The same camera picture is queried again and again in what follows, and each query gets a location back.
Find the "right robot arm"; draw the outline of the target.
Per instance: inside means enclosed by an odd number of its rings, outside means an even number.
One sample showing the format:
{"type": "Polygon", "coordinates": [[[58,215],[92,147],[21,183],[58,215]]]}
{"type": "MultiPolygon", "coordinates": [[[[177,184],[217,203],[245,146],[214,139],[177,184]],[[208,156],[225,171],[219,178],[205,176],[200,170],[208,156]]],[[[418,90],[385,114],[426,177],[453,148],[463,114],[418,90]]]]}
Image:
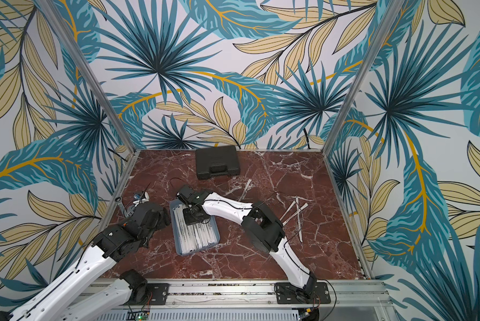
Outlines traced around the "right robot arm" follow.
{"type": "Polygon", "coordinates": [[[182,186],[176,196],[186,205],[183,213],[187,223],[201,223],[211,217],[220,217],[239,224],[252,244],[277,262],[292,290],[305,296],[311,295],[317,278],[297,257],[286,237],[283,223],[266,202],[243,203],[206,189],[195,191],[188,185],[182,186]]]}

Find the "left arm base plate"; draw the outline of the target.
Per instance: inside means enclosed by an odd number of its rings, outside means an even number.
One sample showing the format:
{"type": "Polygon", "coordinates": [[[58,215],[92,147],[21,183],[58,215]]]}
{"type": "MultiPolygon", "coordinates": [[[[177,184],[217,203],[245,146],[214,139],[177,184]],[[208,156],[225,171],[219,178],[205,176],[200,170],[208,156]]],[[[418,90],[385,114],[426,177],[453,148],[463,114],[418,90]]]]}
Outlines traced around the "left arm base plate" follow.
{"type": "Polygon", "coordinates": [[[147,283],[133,289],[129,305],[164,306],[169,293],[168,283],[147,283]]]}

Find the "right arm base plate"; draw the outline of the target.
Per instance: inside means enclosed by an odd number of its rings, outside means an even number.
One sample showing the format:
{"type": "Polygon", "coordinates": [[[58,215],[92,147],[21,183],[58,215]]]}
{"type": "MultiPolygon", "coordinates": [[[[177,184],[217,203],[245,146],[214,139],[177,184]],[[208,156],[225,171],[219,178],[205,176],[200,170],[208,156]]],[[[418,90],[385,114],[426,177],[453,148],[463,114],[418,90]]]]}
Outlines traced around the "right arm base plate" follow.
{"type": "Polygon", "coordinates": [[[289,282],[278,282],[274,285],[278,304],[330,304],[332,299],[327,283],[319,282],[309,291],[297,288],[289,282]]]}

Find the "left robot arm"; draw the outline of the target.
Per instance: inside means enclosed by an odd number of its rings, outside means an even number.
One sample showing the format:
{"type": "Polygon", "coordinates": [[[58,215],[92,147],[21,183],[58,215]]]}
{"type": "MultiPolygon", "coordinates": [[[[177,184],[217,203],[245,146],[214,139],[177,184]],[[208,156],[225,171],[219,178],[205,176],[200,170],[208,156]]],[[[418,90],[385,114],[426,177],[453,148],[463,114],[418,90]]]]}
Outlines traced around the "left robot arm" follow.
{"type": "Polygon", "coordinates": [[[50,285],[0,320],[55,320],[96,279],[139,248],[147,248],[154,232],[170,226],[168,211],[151,202],[108,226],[91,241],[80,259],[50,285]]]}

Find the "blue plastic storage tray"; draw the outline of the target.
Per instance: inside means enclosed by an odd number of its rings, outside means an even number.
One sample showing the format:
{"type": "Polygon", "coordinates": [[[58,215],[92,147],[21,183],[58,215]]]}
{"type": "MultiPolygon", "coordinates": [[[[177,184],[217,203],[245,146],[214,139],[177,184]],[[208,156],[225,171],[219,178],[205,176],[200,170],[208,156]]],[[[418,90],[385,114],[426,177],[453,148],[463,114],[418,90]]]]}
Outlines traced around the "blue plastic storage tray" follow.
{"type": "Polygon", "coordinates": [[[220,242],[220,234],[214,217],[204,223],[188,226],[183,210],[186,206],[180,200],[170,202],[171,223],[173,226],[176,253],[181,256],[191,255],[215,247],[220,242]]]}

